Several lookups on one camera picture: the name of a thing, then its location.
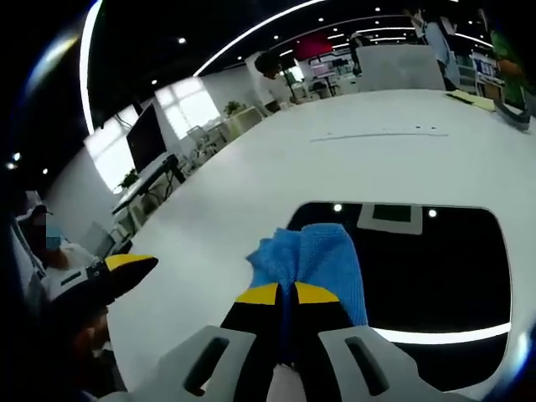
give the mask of face mask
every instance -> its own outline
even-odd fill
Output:
[[[59,232],[59,228],[53,224],[47,224],[46,236],[47,250],[57,250],[61,245],[61,232]]]

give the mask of blue cloth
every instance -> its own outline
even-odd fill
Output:
[[[367,310],[358,256],[340,224],[310,224],[301,231],[278,229],[247,257],[253,266],[250,287],[278,282],[287,321],[290,288],[295,281],[321,286],[335,294],[353,325],[367,325]]]

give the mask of black rectangular cutout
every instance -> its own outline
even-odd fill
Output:
[[[387,379],[363,341],[359,338],[349,338],[345,342],[361,369],[369,393],[378,396],[385,392],[389,388]]]
[[[204,394],[202,387],[212,377],[216,364],[224,354],[227,345],[229,345],[229,339],[225,338],[214,338],[210,341],[184,381],[184,388],[190,394],[196,396]]]
[[[78,278],[79,276],[81,276],[82,273],[80,271],[76,272],[75,274],[71,275],[70,277],[68,277],[67,279],[63,279],[60,283],[61,286],[63,285],[67,285],[69,282],[71,281],[74,281],[76,278]]]

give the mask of white tabletop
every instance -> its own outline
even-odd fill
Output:
[[[339,96],[265,119],[189,178],[134,238],[131,252],[160,263],[110,308],[127,388],[201,327],[221,323],[250,284],[245,257],[313,200],[490,209],[512,272],[502,367],[511,362],[514,340],[536,316],[535,127],[521,133],[427,90]],[[312,141],[346,136],[362,137]],[[496,379],[463,392],[481,398]]]

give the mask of led strip light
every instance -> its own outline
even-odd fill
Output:
[[[407,38],[405,36],[401,36],[399,38],[374,38],[370,39],[371,42],[382,42],[384,40],[406,40]]]
[[[286,15],[288,15],[290,13],[294,13],[297,10],[300,10],[302,8],[311,6],[311,5],[316,4],[316,3],[321,3],[321,2],[324,2],[324,1],[326,1],[326,0],[311,0],[309,2],[299,4],[299,5],[295,6],[295,7],[292,7],[292,8],[289,8],[289,9],[283,11],[282,13],[278,13],[278,14],[276,14],[276,15],[268,18],[268,19],[265,19],[262,23],[256,24],[253,28],[248,29],[243,34],[238,36],[236,39],[233,39],[228,44],[226,44],[223,48],[221,48],[214,56],[212,56],[210,59],[208,59],[205,62],[205,64],[203,64],[201,67],[199,67],[199,69],[195,73],[193,73],[193,76],[197,77],[207,67],[209,67],[209,65],[211,65],[219,56],[221,56],[227,50],[229,50],[233,46],[235,46],[240,40],[242,40],[242,39],[246,38],[247,36],[251,35],[252,33],[254,33],[254,31],[256,31],[257,29],[260,29],[260,28],[264,27],[265,25],[271,23],[272,21],[276,21],[277,19],[279,19],[281,17],[285,17]]]
[[[477,39],[477,38],[473,38],[472,36],[467,36],[467,35],[464,35],[463,33],[455,33],[456,36],[459,36],[460,38],[465,38],[465,39],[469,39],[469,40],[473,40],[475,42],[477,42],[478,44],[485,44],[486,46],[489,46],[490,48],[493,47],[492,44],[489,44],[488,42],[484,42],[483,40],[480,40],[480,39]]]
[[[90,45],[91,36],[95,21],[101,8],[102,0],[98,0],[91,6],[90,11],[85,18],[84,30],[82,31],[82,40],[80,41],[80,96],[82,97],[82,110],[84,111],[85,124],[89,134],[95,132],[93,119],[91,119],[90,94],[87,91],[88,65],[90,62]]]
[[[446,345],[451,343],[465,343],[480,341],[508,333],[512,324],[501,324],[495,327],[477,329],[466,332],[446,332],[446,333],[423,333],[423,332],[402,332],[391,331],[389,329],[372,328],[379,335],[393,343],[413,343],[418,345]]]

